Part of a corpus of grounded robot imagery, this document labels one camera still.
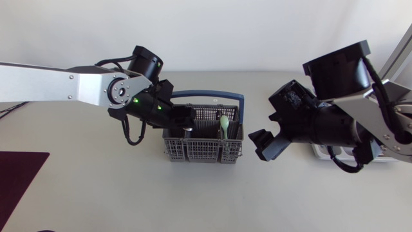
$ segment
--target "burgundy mat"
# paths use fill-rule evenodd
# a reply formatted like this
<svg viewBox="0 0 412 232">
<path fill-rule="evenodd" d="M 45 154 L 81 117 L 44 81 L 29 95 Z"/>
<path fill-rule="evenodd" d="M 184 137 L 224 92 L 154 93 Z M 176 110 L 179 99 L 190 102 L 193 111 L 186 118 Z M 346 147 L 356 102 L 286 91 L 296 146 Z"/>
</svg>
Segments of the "burgundy mat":
<svg viewBox="0 0 412 232">
<path fill-rule="evenodd" d="M 49 153 L 0 151 L 0 231 L 48 157 Z"/>
</svg>

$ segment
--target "blue basket handle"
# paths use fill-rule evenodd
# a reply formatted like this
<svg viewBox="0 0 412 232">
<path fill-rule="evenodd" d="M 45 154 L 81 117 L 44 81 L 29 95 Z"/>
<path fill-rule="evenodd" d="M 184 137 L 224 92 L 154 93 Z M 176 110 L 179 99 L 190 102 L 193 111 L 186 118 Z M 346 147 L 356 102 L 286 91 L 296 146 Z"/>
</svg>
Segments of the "blue basket handle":
<svg viewBox="0 0 412 232">
<path fill-rule="evenodd" d="M 216 90 L 184 90 L 172 93 L 172 98 L 176 97 L 223 97 L 239 101 L 239 123 L 243 124 L 243 109 L 245 107 L 245 98 L 243 94 L 230 93 Z"/>
</svg>

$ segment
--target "silver metal arm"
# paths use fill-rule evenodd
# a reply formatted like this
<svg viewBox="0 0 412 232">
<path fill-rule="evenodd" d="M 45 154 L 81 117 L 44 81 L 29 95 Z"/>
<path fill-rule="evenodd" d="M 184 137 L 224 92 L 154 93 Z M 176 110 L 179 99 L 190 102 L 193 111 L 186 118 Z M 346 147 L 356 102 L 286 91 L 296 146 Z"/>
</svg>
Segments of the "silver metal arm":
<svg viewBox="0 0 412 232">
<path fill-rule="evenodd" d="M 390 101 L 398 102 L 395 106 L 398 118 L 405 131 L 412 133 L 412 92 L 409 88 L 385 80 L 384 87 Z M 373 90 L 341 97 L 334 103 L 367 129 L 383 145 L 383 154 L 405 162 L 412 162 L 412 145 L 401 144 L 386 126 L 379 104 L 372 96 Z"/>
<path fill-rule="evenodd" d="M 122 108 L 152 82 L 99 66 L 68 70 L 0 63 L 0 102 L 81 101 L 107 108 Z"/>
</svg>

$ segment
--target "white wall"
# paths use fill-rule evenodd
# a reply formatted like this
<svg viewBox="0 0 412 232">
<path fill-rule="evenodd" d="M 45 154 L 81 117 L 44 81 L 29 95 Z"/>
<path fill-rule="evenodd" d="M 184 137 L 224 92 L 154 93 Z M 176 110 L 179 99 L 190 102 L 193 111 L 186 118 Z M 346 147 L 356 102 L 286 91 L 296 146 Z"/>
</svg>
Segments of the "white wall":
<svg viewBox="0 0 412 232">
<path fill-rule="evenodd" d="M 69 68 L 139 44 L 167 71 L 303 72 L 367 39 L 379 70 L 411 9 L 410 0 L 0 0 L 0 61 Z"/>
</svg>

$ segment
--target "metal bracket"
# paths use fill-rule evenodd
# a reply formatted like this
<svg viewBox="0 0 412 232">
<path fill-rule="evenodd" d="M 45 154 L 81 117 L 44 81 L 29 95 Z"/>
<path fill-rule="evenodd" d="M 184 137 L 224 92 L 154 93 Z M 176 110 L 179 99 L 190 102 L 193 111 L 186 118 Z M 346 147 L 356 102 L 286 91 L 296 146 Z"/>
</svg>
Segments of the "metal bracket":
<svg viewBox="0 0 412 232">
<path fill-rule="evenodd" d="M 385 89 L 392 99 L 403 99 L 410 94 L 410 90 L 393 82 L 384 82 Z M 373 136 L 387 147 L 383 154 L 398 160 L 412 162 L 412 148 L 410 144 L 401 144 L 396 141 L 395 135 L 389 130 L 384 122 L 378 102 L 370 95 L 372 90 L 363 91 L 347 97 L 334 100 L 334 103 L 353 117 L 359 124 L 365 127 Z M 412 106 L 408 104 L 398 105 L 397 115 L 404 125 L 405 130 L 412 133 L 412 119 L 403 113 L 412 112 Z"/>
</svg>

